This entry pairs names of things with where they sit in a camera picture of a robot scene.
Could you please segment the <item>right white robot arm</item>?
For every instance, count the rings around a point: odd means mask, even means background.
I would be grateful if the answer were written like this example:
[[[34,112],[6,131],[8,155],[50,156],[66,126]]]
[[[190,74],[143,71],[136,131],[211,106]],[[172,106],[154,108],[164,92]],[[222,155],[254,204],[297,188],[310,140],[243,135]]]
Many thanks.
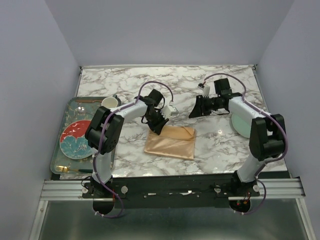
[[[216,97],[210,97],[210,86],[206,82],[198,84],[202,90],[196,96],[194,108],[189,118],[209,116],[218,110],[231,114],[233,128],[243,134],[245,124],[249,128],[250,154],[244,164],[235,171],[230,191],[241,196],[254,183],[263,168],[284,158],[288,151],[285,120],[280,114],[270,114],[245,99],[244,93],[233,92],[227,78],[214,81]]]

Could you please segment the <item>peach cloth napkin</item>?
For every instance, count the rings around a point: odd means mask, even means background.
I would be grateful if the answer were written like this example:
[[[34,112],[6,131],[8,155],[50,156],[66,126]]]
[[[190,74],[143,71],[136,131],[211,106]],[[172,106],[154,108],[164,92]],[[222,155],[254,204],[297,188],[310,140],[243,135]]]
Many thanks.
[[[149,131],[144,152],[150,155],[192,161],[195,157],[196,130],[186,126],[163,127],[158,135]]]

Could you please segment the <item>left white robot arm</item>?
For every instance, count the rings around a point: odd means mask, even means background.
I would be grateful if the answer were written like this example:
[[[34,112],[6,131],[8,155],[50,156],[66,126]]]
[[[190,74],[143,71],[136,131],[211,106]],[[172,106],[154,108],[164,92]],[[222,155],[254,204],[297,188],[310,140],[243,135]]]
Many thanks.
[[[112,178],[111,162],[122,132],[123,125],[136,118],[143,118],[150,130],[160,135],[169,121],[157,106],[164,96],[153,89],[147,96],[137,96],[124,105],[106,108],[100,106],[85,132],[88,145],[97,152],[93,154],[92,178],[96,181],[93,191],[101,198],[107,197],[111,191],[108,181]]]

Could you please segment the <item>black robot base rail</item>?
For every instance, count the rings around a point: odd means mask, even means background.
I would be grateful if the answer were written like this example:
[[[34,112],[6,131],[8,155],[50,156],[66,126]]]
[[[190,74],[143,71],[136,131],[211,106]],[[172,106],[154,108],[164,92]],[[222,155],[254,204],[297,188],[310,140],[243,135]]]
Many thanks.
[[[248,210],[249,200],[260,196],[257,181],[241,183],[236,174],[114,177],[106,186],[86,182],[82,197],[93,199],[99,209],[200,208]]]

